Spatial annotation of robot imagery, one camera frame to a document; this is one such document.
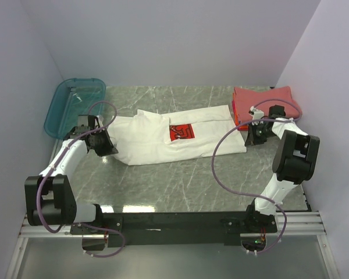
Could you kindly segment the white t shirt red print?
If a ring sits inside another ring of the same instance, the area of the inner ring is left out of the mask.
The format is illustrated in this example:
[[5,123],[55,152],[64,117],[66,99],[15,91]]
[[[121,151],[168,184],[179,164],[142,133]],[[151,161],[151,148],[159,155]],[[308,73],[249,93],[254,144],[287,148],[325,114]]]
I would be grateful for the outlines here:
[[222,105],[162,115],[138,110],[133,117],[118,116],[108,133],[118,150],[115,158],[139,166],[245,153],[239,131],[223,139],[234,127],[229,107]]

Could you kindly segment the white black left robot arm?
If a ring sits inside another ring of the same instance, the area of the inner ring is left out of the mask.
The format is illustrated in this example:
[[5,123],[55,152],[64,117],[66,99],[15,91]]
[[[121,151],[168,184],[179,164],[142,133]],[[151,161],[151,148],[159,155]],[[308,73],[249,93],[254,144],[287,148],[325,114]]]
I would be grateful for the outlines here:
[[99,157],[118,153],[99,117],[80,115],[77,126],[66,134],[49,166],[24,183],[27,220],[31,226],[84,223],[90,233],[103,230],[105,220],[100,216],[100,205],[77,203],[70,186],[70,178],[89,151]]

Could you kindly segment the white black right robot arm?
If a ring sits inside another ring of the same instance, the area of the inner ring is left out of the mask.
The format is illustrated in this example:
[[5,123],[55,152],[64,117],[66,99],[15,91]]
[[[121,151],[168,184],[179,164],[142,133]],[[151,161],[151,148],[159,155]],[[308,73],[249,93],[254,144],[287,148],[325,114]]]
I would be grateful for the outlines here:
[[251,107],[250,115],[255,122],[248,125],[245,146],[264,144],[274,135],[280,140],[272,162],[273,175],[260,196],[247,206],[243,219],[244,227],[256,232],[272,224],[276,205],[292,189],[312,178],[320,139],[299,129],[295,121],[286,117],[284,106],[271,106],[267,116]]

